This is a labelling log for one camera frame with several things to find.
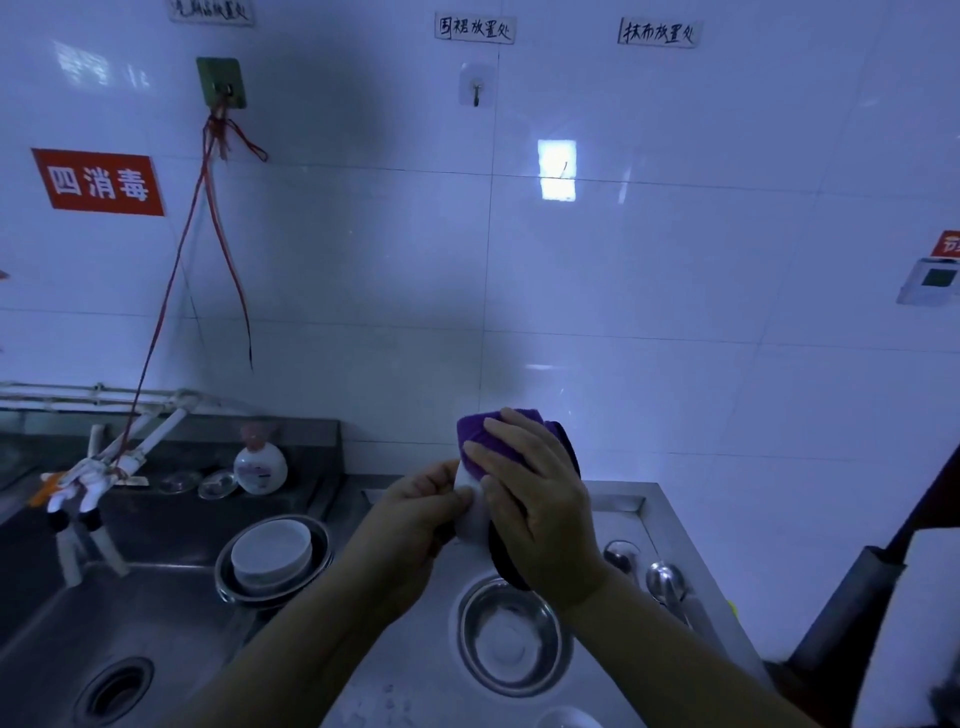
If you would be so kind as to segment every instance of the red sign on wall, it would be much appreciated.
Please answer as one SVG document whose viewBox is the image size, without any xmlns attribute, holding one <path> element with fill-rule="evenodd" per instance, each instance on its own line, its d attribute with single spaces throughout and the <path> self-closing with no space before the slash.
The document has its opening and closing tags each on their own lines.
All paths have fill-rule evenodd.
<svg viewBox="0 0 960 728">
<path fill-rule="evenodd" d="M 930 257 L 960 257 L 960 231 L 944 231 Z"/>
<path fill-rule="evenodd" d="M 163 216 L 149 157 L 34 149 L 36 166 L 56 209 Z"/>
</svg>

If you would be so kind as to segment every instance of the soap bottle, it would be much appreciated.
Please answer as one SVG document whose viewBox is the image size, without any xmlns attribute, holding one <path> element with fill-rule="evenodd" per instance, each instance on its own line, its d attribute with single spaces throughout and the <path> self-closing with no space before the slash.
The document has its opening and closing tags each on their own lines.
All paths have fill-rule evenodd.
<svg viewBox="0 0 960 728">
<path fill-rule="evenodd" d="M 244 425 L 241 433 L 246 447 L 233 461 L 233 474 L 247 493 L 266 496 L 286 481 L 287 461 L 276 445 L 267 442 L 263 425 Z"/>
</svg>

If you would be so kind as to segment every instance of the person's left hand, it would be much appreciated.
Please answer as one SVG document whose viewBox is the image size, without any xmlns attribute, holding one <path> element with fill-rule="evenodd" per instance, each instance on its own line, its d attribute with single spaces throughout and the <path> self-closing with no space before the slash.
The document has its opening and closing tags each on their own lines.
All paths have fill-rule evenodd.
<svg viewBox="0 0 960 728">
<path fill-rule="evenodd" d="M 436 463 L 391 485 L 337 559 L 341 574 L 363 584 L 388 624 L 423 594 L 433 560 L 453 538 L 453 520 L 472 503 L 470 488 L 453 489 L 459 464 Z"/>
</svg>

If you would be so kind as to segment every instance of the person's right hand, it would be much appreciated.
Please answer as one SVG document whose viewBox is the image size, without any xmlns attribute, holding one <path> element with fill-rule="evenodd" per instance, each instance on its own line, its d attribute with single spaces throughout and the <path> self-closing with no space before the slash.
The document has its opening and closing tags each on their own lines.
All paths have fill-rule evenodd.
<svg viewBox="0 0 960 728">
<path fill-rule="evenodd" d="M 491 518 L 520 574 L 557 611 L 576 606 L 610 574 L 597 548 L 587 488 L 546 427 L 510 408 L 500 416 L 504 422 L 487 418 L 484 428 L 523 455 L 530 469 L 472 441 L 464 452 L 488 473 L 480 483 Z"/>
</svg>

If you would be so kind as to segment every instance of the purple cloth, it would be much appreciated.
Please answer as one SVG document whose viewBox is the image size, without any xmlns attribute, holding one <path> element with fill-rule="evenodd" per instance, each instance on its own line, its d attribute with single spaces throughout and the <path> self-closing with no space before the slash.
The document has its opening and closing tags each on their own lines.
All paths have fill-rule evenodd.
<svg viewBox="0 0 960 728">
<path fill-rule="evenodd" d="M 543 417 L 540 416 L 540 412 L 538 412 L 536 409 L 518 409 L 517 412 L 536 423 L 540 423 L 541 425 L 544 424 Z M 467 468 L 467 472 L 473 475 L 473 477 L 475 477 L 477 480 L 482 478 L 487 473 L 483 470 L 483 468 L 467 457 L 467 454 L 464 452 L 464 443 L 467 440 L 472 440 L 473 442 L 479 443 L 487 449 L 491 449 L 494 452 L 500 453 L 504 457 L 509 457 L 516 463 L 520 463 L 522 465 L 527 464 L 527 461 L 523 459 L 523 455 L 511 448 L 502 440 L 498 440 L 497 438 L 493 437 L 487 430 L 483 428 L 483 421 L 488 417 L 503 422 L 503 418 L 500 417 L 499 412 L 484 412 L 479 415 L 467 415 L 466 417 L 462 417 L 457 421 L 457 445 L 460 448 L 460 461 L 464 464 L 464 467 Z M 553 423 L 546 423 L 546 426 L 551 432 L 553 432 L 554 435 L 556 435 L 556 428 L 551 427 L 552 424 Z"/>
</svg>

